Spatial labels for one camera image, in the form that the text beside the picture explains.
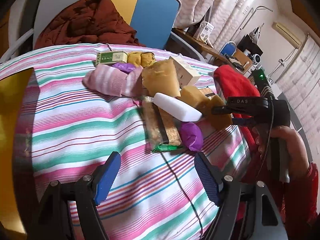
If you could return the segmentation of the person right hand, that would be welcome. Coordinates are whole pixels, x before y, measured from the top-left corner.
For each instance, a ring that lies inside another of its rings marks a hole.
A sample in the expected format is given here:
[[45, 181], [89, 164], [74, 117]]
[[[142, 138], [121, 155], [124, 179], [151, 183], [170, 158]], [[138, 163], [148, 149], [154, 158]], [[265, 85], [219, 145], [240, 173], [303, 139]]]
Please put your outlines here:
[[310, 163], [305, 144], [299, 133], [287, 126], [277, 126], [271, 129], [270, 137], [286, 142], [289, 154], [288, 171], [290, 181], [304, 177], [308, 173]]

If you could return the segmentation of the red sleeve forearm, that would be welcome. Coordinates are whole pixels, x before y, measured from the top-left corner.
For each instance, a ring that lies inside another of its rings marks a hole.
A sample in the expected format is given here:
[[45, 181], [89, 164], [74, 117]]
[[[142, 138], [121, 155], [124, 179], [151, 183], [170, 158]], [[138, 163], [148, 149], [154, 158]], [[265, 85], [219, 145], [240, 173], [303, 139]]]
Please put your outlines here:
[[288, 239], [319, 239], [318, 167], [284, 185], [284, 225]]

